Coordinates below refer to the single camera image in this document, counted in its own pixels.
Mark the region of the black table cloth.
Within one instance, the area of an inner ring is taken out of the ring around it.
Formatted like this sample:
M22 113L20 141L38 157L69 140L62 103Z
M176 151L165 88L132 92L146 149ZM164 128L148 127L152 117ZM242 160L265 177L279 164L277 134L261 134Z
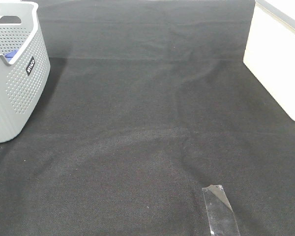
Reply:
M295 122L243 64L252 0L40 0L51 70L0 144L0 236L295 236Z

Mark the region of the clear tape strip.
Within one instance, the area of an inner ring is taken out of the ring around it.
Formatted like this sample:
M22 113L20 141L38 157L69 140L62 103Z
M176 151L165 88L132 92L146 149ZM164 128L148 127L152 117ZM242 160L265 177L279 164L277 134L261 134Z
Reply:
M222 185L202 188L211 236L240 236L236 217Z

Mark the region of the grey perforated laundry basket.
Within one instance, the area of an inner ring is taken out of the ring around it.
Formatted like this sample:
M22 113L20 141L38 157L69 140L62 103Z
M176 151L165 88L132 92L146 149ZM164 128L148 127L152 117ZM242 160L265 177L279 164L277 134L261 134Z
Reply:
M0 0L0 143L22 131L50 73L37 10L32 1Z

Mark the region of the white plastic storage box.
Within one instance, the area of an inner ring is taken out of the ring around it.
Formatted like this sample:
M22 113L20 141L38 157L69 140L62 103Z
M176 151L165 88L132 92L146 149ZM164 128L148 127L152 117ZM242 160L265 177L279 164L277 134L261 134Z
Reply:
M255 2L243 63L295 121L295 0Z

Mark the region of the blue item in basket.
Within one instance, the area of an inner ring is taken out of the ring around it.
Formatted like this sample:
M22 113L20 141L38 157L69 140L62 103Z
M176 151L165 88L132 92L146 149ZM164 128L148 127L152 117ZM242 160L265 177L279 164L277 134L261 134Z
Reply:
M12 59L17 54L17 52L18 52L18 50L14 50L12 52L9 52L9 53L5 54L4 56L7 59Z

